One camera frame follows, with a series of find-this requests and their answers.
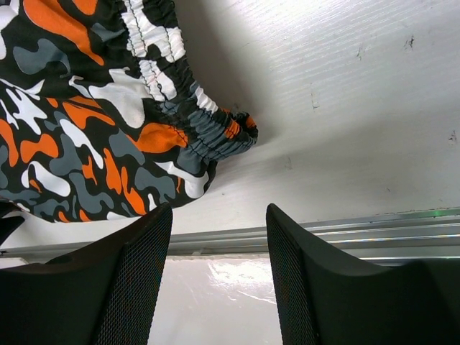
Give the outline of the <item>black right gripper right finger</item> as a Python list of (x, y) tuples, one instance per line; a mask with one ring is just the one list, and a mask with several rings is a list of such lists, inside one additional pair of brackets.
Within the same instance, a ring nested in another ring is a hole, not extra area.
[(457, 344), (459, 261), (385, 267), (310, 233), (275, 204), (267, 243), (284, 344)]

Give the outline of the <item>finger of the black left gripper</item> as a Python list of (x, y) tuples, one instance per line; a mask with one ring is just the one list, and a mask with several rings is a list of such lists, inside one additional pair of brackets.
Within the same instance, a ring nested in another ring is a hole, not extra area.
[(18, 210), (19, 209), (12, 203), (1, 202), (0, 245), (2, 245), (11, 234), (25, 222), (22, 216), (9, 216), (9, 214)]

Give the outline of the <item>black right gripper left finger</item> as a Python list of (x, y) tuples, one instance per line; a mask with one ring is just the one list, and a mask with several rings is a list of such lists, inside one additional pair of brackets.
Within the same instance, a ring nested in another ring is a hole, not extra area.
[(163, 203), (73, 252), (1, 271), (3, 344), (146, 344), (173, 223)]

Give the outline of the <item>orange camouflage shorts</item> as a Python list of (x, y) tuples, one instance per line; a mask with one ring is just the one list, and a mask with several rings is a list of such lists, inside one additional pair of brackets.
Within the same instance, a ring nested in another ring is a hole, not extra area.
[(172, 1), (1, 3), (1, 200), (49, 222), (200, 198), (251, 116), (193, 77)]

